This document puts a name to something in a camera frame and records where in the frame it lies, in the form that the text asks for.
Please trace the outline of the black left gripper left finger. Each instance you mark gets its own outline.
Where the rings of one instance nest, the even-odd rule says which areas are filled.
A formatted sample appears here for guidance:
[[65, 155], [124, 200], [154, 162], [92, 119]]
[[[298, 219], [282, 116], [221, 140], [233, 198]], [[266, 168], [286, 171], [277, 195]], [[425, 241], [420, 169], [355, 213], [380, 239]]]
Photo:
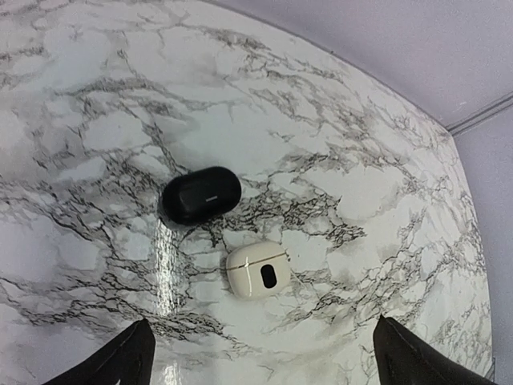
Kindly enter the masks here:
[[149, 321], [143, 318], [80, 364], [46, 382], [47, 385], [148, 385], [156, 349]]

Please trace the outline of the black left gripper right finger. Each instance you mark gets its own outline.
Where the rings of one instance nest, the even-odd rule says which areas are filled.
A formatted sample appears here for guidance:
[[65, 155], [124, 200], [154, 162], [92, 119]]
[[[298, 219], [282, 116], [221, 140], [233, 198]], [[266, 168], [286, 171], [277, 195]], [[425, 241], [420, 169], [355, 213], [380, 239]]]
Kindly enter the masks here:
[[493, 382], [451, 361], [394, 318], [381, 316], [373, 332], [381, 384], [483, 385]]

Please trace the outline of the white earbud charging case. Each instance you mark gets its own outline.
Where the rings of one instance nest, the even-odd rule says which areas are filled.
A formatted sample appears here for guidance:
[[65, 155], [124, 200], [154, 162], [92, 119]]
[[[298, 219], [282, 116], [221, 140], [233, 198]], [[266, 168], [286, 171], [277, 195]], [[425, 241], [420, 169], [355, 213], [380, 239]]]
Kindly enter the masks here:
[[232, 292], [243, 300], [277, 294], [291, 279], [288, 254], [274, 241], [260, 241], [231, 252], [226, 274]]

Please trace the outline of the black earbud charging case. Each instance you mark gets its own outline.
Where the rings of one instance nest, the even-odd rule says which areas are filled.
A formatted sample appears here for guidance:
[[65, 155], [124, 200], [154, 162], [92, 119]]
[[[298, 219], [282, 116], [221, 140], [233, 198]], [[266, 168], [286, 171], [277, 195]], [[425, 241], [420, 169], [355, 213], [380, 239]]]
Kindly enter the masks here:
[[198, 225], [234, 209], [242, 188], [236, 174], [214, 166], [178, 176], [160, 194], [160, 213], [165, 221]]

